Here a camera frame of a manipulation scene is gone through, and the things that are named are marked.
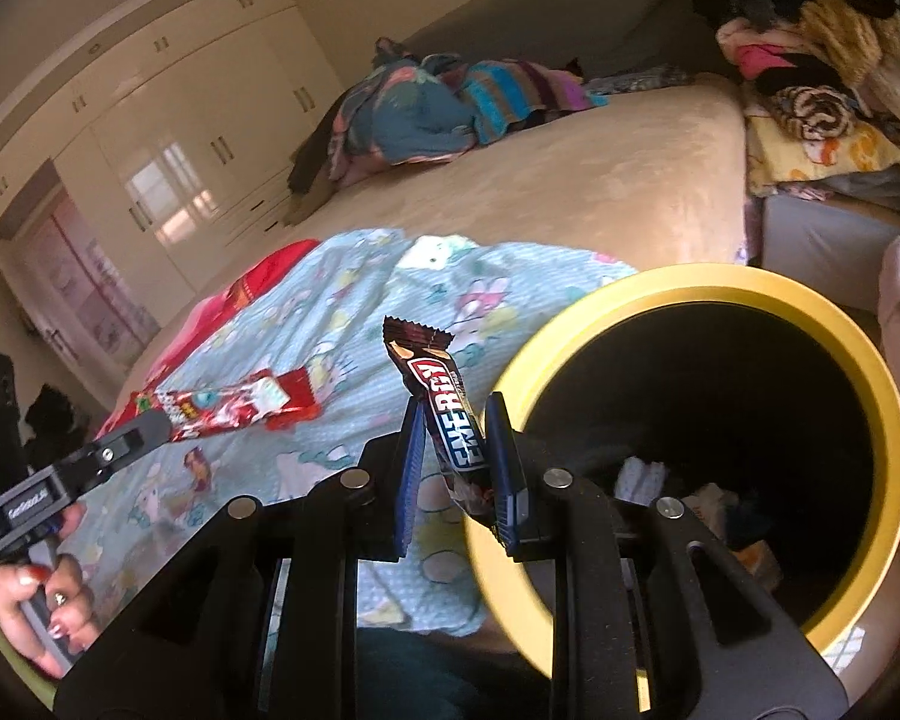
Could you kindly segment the left hand red nails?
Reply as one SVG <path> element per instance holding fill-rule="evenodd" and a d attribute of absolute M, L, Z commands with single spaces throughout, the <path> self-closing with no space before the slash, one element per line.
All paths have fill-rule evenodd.
<path fill-rule="evenodd" d="M 66 660 L 84 653 L 102 631 L 79 562 L 59 553 L 53 566 L 35 559 L 0 564 L 0 629 L 46 678 L 63 678 Z"/>

